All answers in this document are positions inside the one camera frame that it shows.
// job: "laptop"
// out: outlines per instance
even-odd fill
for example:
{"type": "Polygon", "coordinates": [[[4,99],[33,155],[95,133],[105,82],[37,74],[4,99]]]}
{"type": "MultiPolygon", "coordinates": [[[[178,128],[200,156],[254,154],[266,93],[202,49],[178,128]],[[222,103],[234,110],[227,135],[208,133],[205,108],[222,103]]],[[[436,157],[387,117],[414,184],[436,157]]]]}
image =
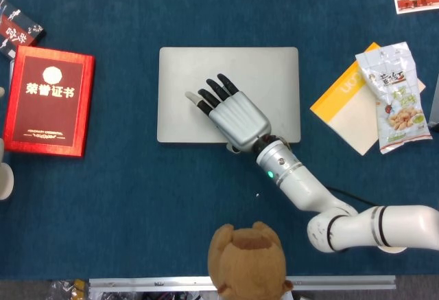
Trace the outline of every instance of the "laptop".
{"type": "Polygon", "coordinates": [[[219,73],[268,117],[273,135],[290,143],[300,141],[295,47],[163,47],[159,64],[159,142],[226,143],[213,122],[185,97],[186,91],[210,90],[206,79],[219,82],[219,73]]]}

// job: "blue carpet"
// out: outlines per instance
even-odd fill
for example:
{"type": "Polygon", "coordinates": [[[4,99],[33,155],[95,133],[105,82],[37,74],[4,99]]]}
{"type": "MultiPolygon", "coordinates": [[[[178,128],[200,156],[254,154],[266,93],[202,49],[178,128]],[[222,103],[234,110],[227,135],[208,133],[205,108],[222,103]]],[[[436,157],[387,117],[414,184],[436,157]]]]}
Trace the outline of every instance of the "blue carpet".
{"type": "MultiPolygon", "coordinates": [[[[372,41],[407,41],[428,116],[437,10],[397,16],[393,0],[10,1],[47,30],[41,46],[92,54],[96,72],[84,159],[10,155],[16,184],[0,203],[0,278],[207,275],[216,228],[255,220],[278,232],[289,275],[439,273],[433,251],[319,253],[306,234],[313,215],[299,212],[253,157],[156,140],[161,47],[296,46],[299,159],[324,184],[382,205],[437,208],[438,135],[385,156],[375,145],[361,157],[309,110],[372,41]]],[[[8,67],[0,59],[0,85],[8,67]]]]}

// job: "brown teddy bear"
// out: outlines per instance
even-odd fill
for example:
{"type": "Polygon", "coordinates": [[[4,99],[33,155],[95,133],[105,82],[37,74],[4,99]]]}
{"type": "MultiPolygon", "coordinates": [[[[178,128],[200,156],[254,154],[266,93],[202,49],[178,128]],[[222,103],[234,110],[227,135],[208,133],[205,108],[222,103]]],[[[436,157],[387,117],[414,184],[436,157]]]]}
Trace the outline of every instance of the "brown teddy bear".
{"type": "Polygon", "coordinates": [[[218,294],[228,300],[279,300],[293,288],[285,280],[281,241],[266,224],[234,230],[225,224],[209,247],[209,275],[218,294]]]}

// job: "peanut bag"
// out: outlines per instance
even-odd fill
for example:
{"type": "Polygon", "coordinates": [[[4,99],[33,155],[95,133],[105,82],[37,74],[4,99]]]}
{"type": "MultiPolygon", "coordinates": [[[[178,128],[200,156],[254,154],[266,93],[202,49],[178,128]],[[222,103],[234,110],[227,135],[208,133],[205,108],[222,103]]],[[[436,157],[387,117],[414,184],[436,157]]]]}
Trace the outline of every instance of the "peanut bag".
{"type": "Polygon", "coordinates": [[[377,97],[379,149],[385,154],[408,141],[431,139],[407,43],[357,54],[366,84],[377,97]]]}

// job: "floor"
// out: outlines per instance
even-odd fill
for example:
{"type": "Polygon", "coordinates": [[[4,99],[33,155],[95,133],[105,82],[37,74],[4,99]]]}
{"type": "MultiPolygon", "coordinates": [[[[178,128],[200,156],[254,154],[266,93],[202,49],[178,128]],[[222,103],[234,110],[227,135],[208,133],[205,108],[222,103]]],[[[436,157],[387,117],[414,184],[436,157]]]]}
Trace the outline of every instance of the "floor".
{"type": "MultiPolygon", "coordinates": [[[[403,276],[396,290],[303,292],[311,300],[413,300],[437,299],[439,276],[403,276]]],[[[49,281],[0,281],[1,300],[46,300],[49,281]]]]}

